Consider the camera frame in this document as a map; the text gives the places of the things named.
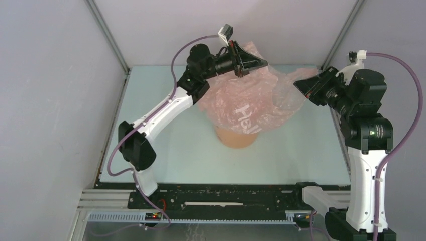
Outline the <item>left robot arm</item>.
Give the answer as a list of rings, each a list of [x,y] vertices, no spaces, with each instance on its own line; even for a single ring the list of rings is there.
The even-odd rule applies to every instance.
[[[146,209],[155,208],[159,202],[155,193],[158,184],[151,168],[157,157],[152,143],[159,133],[203,98],[210,88],[208,79],[229,72],[241,78],[267,65],[266,60],[244,50],[233,40],[228,41],[225,52],[217,54],[212,54],[205,44],[196,44],[189,51],[183,75],[163,102],[132,123],[120,123],[118,150],[130,165],[141,192],[139,202]]]

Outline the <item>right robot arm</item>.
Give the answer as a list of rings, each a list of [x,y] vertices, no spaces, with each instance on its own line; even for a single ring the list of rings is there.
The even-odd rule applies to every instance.
[[[395,240],[384,210],[384,160],[393,148],[393,126],[378,112],[387,89],[384,76],[370,69],[329,67],[294,86],[313,104],[329,106],[340,116],[351,168],[347,208],[332,205],[318,187],[294,193],[294,207],[315,208],[335,240]]]

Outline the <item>orange trash bin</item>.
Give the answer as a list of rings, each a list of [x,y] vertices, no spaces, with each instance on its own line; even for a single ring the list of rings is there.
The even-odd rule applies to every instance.
[[[259,135],[259,133],[240,134],[218,126],[214,126],[214,129],[220,142],[233,149],[241,149],[250,146]]]

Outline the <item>pink plastic trash bag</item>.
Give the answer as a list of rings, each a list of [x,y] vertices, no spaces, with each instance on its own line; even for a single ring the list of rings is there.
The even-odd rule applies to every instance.
[[[314,77],[316,67],[282,73],[271,65],[237,78],[226,73],[209,79],[210,89],[197,103],[214,126],[239,134],[280,127],[303,106],[305,97],[293,85]]]

